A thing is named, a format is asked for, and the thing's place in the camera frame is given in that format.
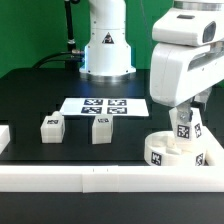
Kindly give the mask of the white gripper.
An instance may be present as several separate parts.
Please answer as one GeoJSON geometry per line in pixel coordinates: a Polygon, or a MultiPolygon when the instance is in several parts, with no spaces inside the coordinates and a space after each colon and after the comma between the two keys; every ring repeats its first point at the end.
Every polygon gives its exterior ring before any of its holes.
{"type": "Polygon", "coordinates": [[[150,95],[154,102],[176,107],[177,128],[189,127],[190,102],[206,109],[212,86],[224,79],[224,42],[200,47],[158,43],[150,69],[150,95]]]}

